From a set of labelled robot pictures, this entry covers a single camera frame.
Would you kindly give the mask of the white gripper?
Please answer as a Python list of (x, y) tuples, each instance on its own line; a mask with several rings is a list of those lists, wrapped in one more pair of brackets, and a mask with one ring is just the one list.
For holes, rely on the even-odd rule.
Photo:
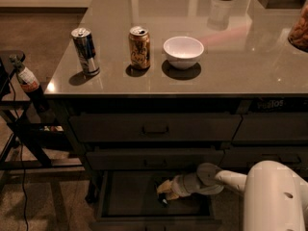
[(176, 175), (172, 181), (166, 180), (160, 184), (157, 194), (165, 193), (166, 200), (175, 200), (179, 197), (190, 196), (192, 193), (202, 193), (204, 185), (195, 173)]

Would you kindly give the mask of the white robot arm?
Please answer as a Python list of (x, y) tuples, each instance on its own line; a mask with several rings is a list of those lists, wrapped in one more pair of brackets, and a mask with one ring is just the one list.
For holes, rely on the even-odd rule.
[(156, 188), (166, 200), (228, 189), (244, 198), (244, 231), (307, 231), (308, 182), (289, 167), (262, 161), (247, 174), (203, 163)]

